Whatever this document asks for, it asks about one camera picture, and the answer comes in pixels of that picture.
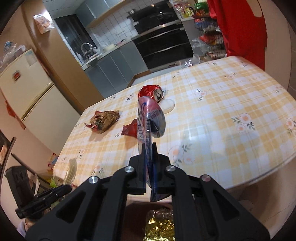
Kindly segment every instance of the metal screw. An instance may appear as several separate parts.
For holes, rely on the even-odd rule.
[[[168,172],[173,172],[174,170],[176,170],[176,168],[174,166],[172,166],[172,165],[169,165],[169,166],[166,167],[166,170]]]
[[[124,170],[125,170],[125,172],[130,173],[130,172],[133,172],[135,169],[131,166],[127,166],[127,167],[125,167]]]
[[[95,183],[98,182],[98,180],[99,179],[96,176],[92,176],[92,177],[89,178],[89,183],[95,184]]]
[[[211,177],[209,175],[202,175],[200,179],[204,182],[209,182],[211,180]]]

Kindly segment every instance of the refrigerator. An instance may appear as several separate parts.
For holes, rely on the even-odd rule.
[[[59,155],[80,115],[51,81],[32,49],[0,74],[0,88],[26,128]]]

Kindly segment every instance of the plastic lid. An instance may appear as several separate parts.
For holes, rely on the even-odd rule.
[[[158,104],[164,114],[171,112],[175,107],[175,102],[172,99],[163,99]]]

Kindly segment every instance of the yellow plaid tablecloth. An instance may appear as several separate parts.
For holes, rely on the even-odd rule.
[[[137,94],[143,85],[160,85],[175,108],[166,118],[158,152],[173,165],[199,177],[209,174],[222,187],[254,182],[296,156],[296,101],[266,72],[241,57],[173,71],[127,88],[87,108],[70,134],[54,175],[64,178],[68,161],[77,158],[74,185],[95,168],[100,177],[127,166],[138,154],[137,140],[121,136],[137,118]],[[120,110],[121,117],[103,134],[89,123],[95,110]],[[149,194],[137,200],[149,201]]]

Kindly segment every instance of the red can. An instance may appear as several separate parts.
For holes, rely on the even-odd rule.
[[[138,93],[138,98],[142,96],[148,96],[159,103],[163,99],[163,90],[159,85],[145,85]]]

